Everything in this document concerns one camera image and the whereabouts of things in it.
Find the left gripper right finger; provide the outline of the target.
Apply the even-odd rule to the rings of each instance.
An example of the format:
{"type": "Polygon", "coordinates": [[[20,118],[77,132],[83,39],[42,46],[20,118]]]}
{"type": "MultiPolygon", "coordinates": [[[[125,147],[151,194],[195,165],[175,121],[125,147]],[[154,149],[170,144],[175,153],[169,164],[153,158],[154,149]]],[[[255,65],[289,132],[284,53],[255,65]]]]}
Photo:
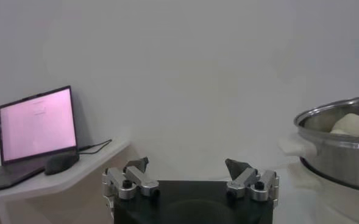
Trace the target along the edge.
{"type": "Polygon", "coordinates": [[[277,207],[280,177],[275,171],[260,173],[250,164],[233,159],[226,159],[225,164],[231,177],[226,184],[226,195],[230,201],[249,197],[256,202],[271,201],[273,207],[277,207]]]}

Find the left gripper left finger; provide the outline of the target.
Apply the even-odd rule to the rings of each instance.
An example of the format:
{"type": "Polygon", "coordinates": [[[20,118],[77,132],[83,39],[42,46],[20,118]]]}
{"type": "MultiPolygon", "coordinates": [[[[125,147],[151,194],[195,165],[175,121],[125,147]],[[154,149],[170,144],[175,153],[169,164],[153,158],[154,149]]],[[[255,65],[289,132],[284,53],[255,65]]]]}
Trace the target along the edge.
{"type": "Polygon", "coordinates": [[[111,213],[115,211],[115,199],[129,201],[137,191],[147,198],[160,195],[160,184],[145,173],[148,157],[129,161],[122,170],[117,167],[105,169],[102,173],[102,196],[111,213]]]}

